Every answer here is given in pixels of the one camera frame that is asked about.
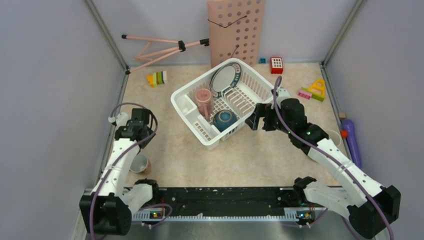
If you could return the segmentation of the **pink mug white inside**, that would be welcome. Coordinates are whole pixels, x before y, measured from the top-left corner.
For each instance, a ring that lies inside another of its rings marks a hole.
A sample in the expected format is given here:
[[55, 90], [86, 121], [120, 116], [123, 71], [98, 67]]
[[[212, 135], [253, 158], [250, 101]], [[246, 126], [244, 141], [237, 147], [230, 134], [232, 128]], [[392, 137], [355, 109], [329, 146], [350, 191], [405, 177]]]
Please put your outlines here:
[[138, 153], [132, 161], [129, 170], [133, 173], [149, 175], [152, 172], [152, 165], [146, 155]]

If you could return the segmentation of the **cream cup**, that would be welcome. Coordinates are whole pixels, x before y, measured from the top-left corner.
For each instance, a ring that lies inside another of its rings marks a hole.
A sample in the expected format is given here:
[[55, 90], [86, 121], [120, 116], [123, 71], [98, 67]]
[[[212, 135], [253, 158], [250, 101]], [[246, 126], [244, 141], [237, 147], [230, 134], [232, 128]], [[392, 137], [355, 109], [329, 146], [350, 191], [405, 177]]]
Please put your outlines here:
[[326, 133], [337, 147], [342, 144], [342, 137], [338, 131], [328, 129], [326, 130]]

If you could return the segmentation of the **dark bowl beige inside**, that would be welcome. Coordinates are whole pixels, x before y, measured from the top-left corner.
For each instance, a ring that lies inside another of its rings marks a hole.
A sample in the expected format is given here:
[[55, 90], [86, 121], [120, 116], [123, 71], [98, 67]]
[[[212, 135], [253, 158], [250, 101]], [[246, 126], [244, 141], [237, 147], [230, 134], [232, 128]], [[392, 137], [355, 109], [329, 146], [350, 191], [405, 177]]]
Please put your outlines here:
[[231, 110], [220, 110], [213, 117], [213, 125], [220, 131], [223, 132], [231, 125], [237, 122], [236, 114]]

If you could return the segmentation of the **white plate green rim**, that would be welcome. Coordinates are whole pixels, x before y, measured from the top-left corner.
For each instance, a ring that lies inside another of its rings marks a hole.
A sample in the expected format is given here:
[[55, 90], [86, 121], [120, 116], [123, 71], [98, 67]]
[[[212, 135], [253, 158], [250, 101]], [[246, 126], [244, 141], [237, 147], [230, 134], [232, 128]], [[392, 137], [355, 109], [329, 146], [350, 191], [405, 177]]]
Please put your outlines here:
[[217, 70], [213, 81], [214, 98], [223, 97], [226, 92], [237, 86], [242, 74], [242, 67], [237, 62], [230, 62]]

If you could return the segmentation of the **white plastic dish rack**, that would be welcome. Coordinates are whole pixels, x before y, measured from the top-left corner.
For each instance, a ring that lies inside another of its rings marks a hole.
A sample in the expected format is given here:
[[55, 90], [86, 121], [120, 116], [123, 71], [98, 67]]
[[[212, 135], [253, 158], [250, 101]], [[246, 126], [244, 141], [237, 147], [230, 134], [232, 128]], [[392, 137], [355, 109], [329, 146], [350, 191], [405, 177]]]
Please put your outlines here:
[[[195, 93], [202, 88], [210, 90], [212, 74], [230, 62], [241, 65], [240, 80], [222, 97], [212, 97], [211, 118], [207, 121], [198, 110]], [[240, 59], [229, 58], [176, 90], [170, 100], [177, 114], [201, 144], [212, 150], [220, 141], [226, 140], [245, 126], [245, 120], [253, 113], [256, 104], [272, 102], [272, 89], [273, 85], [251, 66]], [[237, 122], [222, 132], [213, 125], [214, 115], [221, 110], [230, 110], [237, 117]]]

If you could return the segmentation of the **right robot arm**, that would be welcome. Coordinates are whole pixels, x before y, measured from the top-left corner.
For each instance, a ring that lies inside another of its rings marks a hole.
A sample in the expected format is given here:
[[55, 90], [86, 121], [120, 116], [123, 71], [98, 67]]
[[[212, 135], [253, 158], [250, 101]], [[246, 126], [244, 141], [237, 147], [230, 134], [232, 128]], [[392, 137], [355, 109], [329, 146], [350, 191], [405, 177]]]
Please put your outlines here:
[[399, 217], [400, 191], [393, 185], [383, 186], [356, 166], [327, 132], [308, 122], [305, 108], [298, 99], [258, 103], [245, 122], [255, 131], [260, 120], [264, 122], [263, 130], [286, 133], [296, 148], [323, 166], [345, 191], [328, 187], [313, 177], [298, 178], [293, 186], [293, 200], [297, 205], [322, 205], [348, 220], [363, 238], [381, 237], [384, 231], [389, 240], [395, 238], [391, 224]]

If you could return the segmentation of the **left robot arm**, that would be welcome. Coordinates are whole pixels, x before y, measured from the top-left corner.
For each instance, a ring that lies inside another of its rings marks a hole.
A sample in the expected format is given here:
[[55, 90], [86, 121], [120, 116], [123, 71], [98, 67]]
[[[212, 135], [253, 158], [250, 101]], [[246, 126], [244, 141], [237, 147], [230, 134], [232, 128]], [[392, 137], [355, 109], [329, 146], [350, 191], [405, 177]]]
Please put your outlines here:
[[156, 206], [161, 198], [150, 183], [137, 183], [124, 192], [133, 161], [156, 135], [156, 116], [149, 109], [133, 108], [130, 116], [112, 117], [111, 121], [116, 126], [111, 154], [98, 183], [79, 201], [86, 230], [93, 238], [126, 235], [133, 215], [144, 204]]

